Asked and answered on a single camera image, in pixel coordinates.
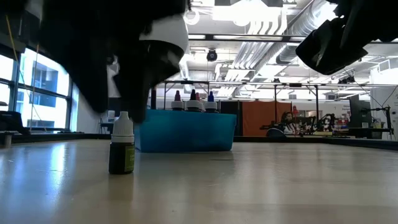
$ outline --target person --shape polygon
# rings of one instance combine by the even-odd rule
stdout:
[[[283,113],[281,123],[284,125],[285,134],[297,134],[297,130],[293,122],[293,114],[291,112]]]

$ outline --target small bottle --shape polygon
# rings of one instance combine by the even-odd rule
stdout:
[[[200,102],[197,100],[195,90],[192,90],[190,100],[187,101],[188,111],[201,112]]]
[[[172,102],[172,109],[174,111],[183,111],[184,103],[181,101],[180,91],[175,92],[174,101]]]
[[[210,91],[210,95],[207,98],[207,102],[205,103],[206,113],[218,113],[217,112],[217,103],[214,102],[213,91]]]
[[[130,174],[134,170],[134,158],[133,123],[127,111],[120,111],[120,117],[113,124],[109,173]]]

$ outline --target bottle label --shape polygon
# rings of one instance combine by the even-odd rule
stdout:
[[[126,147],[126,157],[124,161],[124,171],[129,172],[134,170],[134,159],[135,159],[134,146]]]

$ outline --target blue plastic bin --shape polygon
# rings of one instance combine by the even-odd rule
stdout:
[[[235,125],[233,114],[147,110],[134,139],[142,152],[229,151]]]

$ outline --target table surface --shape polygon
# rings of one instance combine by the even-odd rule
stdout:
[[[0,223],[398,223],[398,154],[327,144],[235,143],[141,154],[108,174],[109,141],[0,150]]]

